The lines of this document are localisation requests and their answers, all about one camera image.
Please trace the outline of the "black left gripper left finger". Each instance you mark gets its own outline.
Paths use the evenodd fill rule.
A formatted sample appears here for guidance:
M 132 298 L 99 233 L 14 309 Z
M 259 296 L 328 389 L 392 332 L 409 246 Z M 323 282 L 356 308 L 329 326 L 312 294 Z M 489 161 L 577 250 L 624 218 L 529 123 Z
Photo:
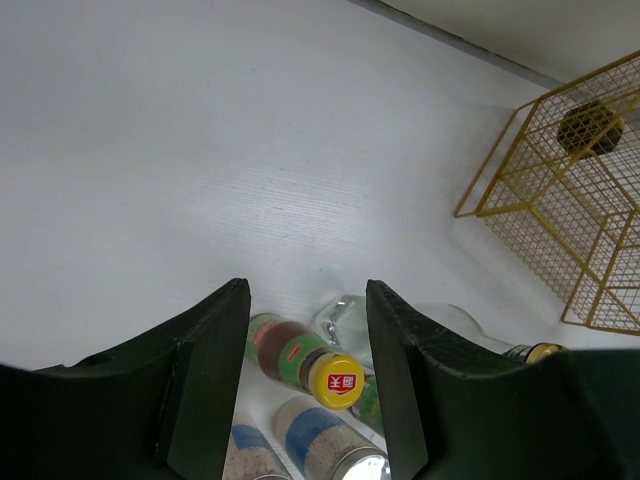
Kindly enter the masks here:
M 2 477 L 220 478 L 249 313 L 236 278 L 73 366 L 3 366 Z

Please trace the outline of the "glass oil bottle dark liquid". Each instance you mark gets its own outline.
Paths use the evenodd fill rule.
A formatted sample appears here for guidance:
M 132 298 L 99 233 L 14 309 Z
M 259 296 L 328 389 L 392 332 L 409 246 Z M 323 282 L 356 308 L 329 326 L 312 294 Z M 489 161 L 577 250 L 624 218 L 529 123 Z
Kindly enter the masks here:
M 581 158 L 614 152 L 628 131 L 622 111 L 636 90 L 633 82 L 609 74 L 573 84 L 566 96 L 576 104 L 563 114 L 555 131 L 559 148 Z

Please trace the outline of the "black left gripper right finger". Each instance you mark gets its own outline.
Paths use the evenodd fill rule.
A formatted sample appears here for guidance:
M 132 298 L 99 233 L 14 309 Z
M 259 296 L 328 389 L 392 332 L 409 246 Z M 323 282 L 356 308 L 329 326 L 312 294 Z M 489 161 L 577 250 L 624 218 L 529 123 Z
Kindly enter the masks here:
M 639 353 L 566 350 L 532 364 L 366 287 L 369 338 L 396 479 L 635 479 Z

